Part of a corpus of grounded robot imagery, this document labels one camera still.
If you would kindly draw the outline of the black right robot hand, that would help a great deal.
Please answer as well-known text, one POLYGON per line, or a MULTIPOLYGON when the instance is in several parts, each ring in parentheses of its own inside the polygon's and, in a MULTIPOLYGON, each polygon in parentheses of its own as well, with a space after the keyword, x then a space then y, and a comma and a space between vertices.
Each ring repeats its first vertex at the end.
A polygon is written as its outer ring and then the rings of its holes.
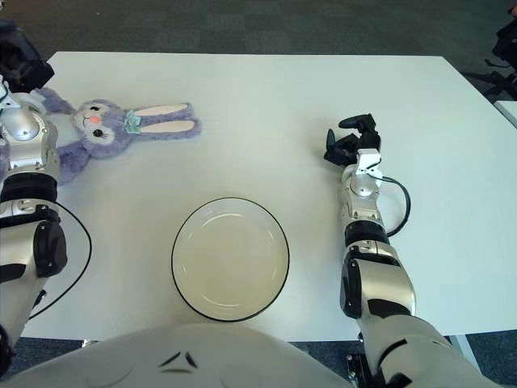
POLYGON ((329 129, 326 136, 324 159, 336 166, 348 167, 356 164, 360 150, 374 149, 380 152, 381 139, 376 131, 376 122, 371 114, 346 118, 338 123, 341 129, 356 129, 357 137, 351 133, 340 140, 335 140, 334 131, 329 129))

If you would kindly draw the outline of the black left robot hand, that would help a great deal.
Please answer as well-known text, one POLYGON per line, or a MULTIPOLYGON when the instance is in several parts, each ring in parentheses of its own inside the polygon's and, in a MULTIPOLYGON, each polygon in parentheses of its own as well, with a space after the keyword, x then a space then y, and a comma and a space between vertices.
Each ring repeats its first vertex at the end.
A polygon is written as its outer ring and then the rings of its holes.
POLYGON ((40 89, 54 76, 52 66, 10 20, 1 20, 1 75, 13 93, 40 89))

